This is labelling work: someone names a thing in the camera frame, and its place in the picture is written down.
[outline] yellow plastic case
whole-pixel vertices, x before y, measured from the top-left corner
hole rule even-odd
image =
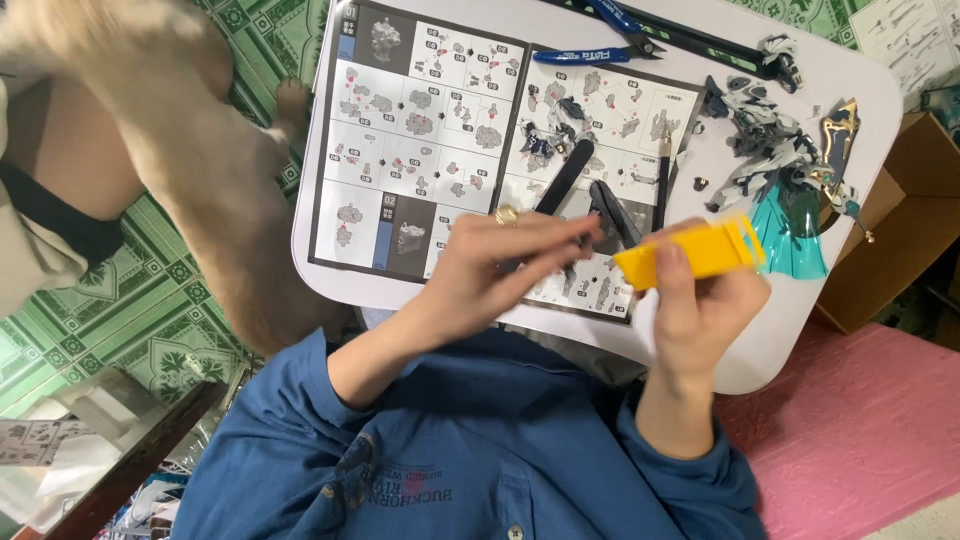
[[[747,216],[716,224],[706,224],[670,234],[669,240],[684,248],[696,279],[719,276],[743,266],[756,266],[766,261],[766,254],[756,238],[754,227]],[[627,283],[635,290],[657,286],[657,267],[654,252],[660,240],[637,246],[613,256],[623,270]]]

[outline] blue handle pliers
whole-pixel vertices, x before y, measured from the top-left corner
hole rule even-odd
[[[651,41],[643,27],[624,13],[613,0],[587,0],[587,3],[633,45],[592,51],[540,51],[534,53],[534,61],[554,65],[595,65],[622,63],[637,58],[661,60],[656,53],[662,53],[664,49]]]

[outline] beige cat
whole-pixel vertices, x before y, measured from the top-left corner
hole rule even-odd
[[[140,180],[170,214],[234,332],[271,356],[348,308],[311,290],[291,257],[293,210],[274,177],[302,134],[308,94],[277,90],[254,126],[204,87],[189,60],[204,13],[182,0],[8,0],[0,52],[81,79],[113,114]]]

